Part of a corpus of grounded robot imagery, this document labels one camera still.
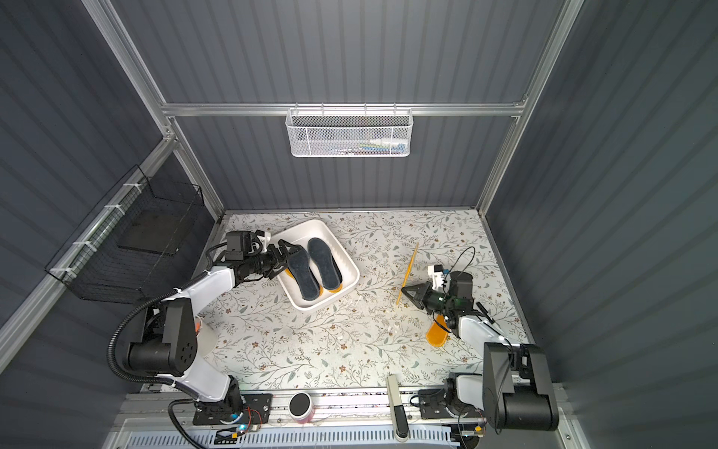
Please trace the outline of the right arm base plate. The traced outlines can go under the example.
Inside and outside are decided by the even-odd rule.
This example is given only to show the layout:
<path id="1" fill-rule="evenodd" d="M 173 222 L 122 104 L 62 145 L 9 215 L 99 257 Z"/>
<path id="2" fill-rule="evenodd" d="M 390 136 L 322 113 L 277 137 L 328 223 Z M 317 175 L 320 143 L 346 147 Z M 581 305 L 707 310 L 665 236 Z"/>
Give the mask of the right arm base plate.
<path id="1" fill-rule="evenodd" d="M 449 418 L 484 418 L 482 410 L 466 404 L 443 388 L 422 389 L 418 393 L 418 408 L 424 420 Z"/>

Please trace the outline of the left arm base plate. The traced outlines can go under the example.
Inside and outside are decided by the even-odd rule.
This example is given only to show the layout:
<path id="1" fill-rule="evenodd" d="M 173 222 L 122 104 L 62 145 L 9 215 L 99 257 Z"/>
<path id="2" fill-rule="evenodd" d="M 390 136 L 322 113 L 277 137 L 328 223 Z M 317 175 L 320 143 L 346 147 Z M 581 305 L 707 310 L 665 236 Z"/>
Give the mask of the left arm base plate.
<path id="1" fill-rule="evenodd" d="M 271 412 L 271 394 L 243 394 L 239 401 L 198 402 L 193 417 L 195 426 L 267 424 Z"/>

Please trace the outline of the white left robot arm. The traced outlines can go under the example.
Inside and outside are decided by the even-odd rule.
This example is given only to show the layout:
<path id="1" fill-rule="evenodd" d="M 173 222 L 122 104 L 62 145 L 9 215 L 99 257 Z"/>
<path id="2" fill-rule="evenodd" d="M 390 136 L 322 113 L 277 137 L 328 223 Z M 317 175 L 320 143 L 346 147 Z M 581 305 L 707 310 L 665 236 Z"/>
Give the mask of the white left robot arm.
<path id="1" fill-rule="evenodd" d="M 110 337 L 107 361 L 119 378 L 169 385 L 188 395 L 213 422 L 236 423 L 245 411 L 239 383 L 200 354 L 196 318 L 240 284 L 273 279 L 299 248 L 269 233 L 233 231 L 206 252 L 207 269 L 188 284 L 138 303 Z"/>

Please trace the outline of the grey fleece insole front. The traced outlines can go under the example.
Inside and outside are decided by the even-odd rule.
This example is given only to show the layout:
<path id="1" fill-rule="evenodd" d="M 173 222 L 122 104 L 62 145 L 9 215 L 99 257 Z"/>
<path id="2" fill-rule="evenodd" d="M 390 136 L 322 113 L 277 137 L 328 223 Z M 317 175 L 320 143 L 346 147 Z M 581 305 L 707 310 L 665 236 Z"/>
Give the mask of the grey fleece insole front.
<path id="1" fill-rule="evenodd" d="M 295 281 L 300 290 L 302 299 L 314 301 L 321 296 L 322 288 L 310 268 L 310 256 L 303 247 L 303 251 L 297 254 L 297 262 L 294 265 Z"/>

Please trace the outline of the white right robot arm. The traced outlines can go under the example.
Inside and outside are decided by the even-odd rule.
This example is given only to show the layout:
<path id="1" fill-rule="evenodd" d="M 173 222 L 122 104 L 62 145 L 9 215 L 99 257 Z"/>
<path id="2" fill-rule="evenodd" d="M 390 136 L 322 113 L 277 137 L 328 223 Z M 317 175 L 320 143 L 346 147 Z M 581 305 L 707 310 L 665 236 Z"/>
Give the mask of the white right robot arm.
<path id="1" fill-rule="evenodd" d="M 401 293 L 431 317 L 443 317 L 441 331 L 482 353 L 481 373 L 450 375 L 441 400 L 422 394 L 420 404 L 437 405 L 456 416 L 480 412 L 497 431 L 558 428 L 559 407 L 540 346 L 510 342 L 484 307 L 468 297 L 439 292 L 431 282 L 405 286 Z"/>

